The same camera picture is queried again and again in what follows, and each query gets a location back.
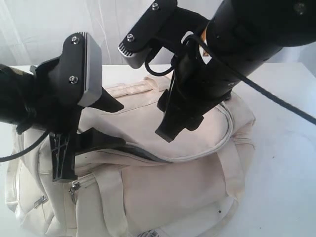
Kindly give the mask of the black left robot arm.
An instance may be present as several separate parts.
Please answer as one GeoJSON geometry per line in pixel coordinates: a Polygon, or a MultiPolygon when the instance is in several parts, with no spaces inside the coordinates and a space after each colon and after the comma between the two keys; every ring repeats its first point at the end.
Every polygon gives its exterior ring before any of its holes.
{"type": "Polygon", "coordinates": [[[89,78],[86,61],[79,57],[57,57],[35,67],[32,74],[12,67],[0,67],[0,120],[16,127],[22,135],[38,129],[42,135],[14,155],[1,157],[1,162],[25,156],[44,139],[49,140],[48,153],[54,182],[73,181],[75,157],[98,149],[113,149],[125,145],[121,138],[110,136],[95,128],[78,133],[84,108],[117,112],[123,105],[102,87],[96,77],[97,94],[85,102],[89,78]]]}

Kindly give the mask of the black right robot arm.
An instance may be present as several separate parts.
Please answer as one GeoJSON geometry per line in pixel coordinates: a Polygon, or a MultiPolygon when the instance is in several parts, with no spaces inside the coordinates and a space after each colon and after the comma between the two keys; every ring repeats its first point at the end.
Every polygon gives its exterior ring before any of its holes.
{"type": "Polygon", "coordinates": [[[205,27],[185,37],[171,86],[158,101],[164,115],[156,134],[171,142],[184,129],[196,130],[208,111],[231,98],[239,82],[315,123],[314,117],[248,78],[283,48],[315,40],[313,0],[223,1],[205,27]]]}

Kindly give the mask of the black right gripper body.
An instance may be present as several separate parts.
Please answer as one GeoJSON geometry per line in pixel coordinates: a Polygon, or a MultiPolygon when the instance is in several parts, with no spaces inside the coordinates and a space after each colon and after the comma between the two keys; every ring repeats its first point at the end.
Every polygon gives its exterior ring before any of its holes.
{"type": "Polygon", "coordinates": [[[160,31],[178,47],[171,61],[171,86],[158,101],[158,108],[164,113],[182,110],[192,116],[204,116],[230,95],[233,84],[211,75],[221,65],[201,37],[207,24],[201,15],[176,8],[160,31]]]}

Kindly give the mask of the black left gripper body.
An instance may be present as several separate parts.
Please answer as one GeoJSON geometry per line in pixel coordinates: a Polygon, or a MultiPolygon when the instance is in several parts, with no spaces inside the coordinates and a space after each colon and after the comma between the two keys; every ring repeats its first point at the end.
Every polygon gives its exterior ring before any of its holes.
{"type": "Polygon", "coordinates": [[[30,69],[34,74],[31,91],[25,96],[27,115],[16,131],[21,135],[29,128],[44,130],[49,136],[53,181],[76,180],[75,154],[81,107],[76,97],[79,86],[68,85],[68,78],[74,73],[61,57],[30,69]]]}

